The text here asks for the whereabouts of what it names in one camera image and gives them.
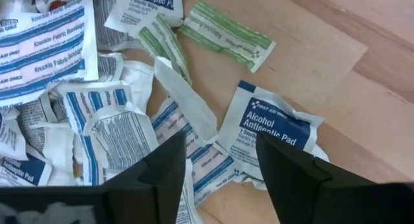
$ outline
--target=wooden floor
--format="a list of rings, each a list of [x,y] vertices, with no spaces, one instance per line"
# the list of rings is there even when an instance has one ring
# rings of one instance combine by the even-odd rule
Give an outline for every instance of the wooden floor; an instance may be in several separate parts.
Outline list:
[[[204,1],[278,43],[250,74],[179,35],[193,88],[220,124],[244,79],[325,117],[318,144],[332,163],[378,182],[414,180],[414,0]],[[184,0],[185,14],[194,2]],[[226,185],[199,212],[206,223],[278,223],[251,184]]]

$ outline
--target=black object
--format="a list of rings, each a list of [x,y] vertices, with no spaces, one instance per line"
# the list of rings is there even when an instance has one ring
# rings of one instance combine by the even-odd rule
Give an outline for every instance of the black object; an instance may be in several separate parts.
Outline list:
[[[101,186],[0,189],[0,224],[172,224],[185,168],[181,133]]]
[[[281,224],[414,223],[414,184],[376,184],[258,132],[263,179]]]

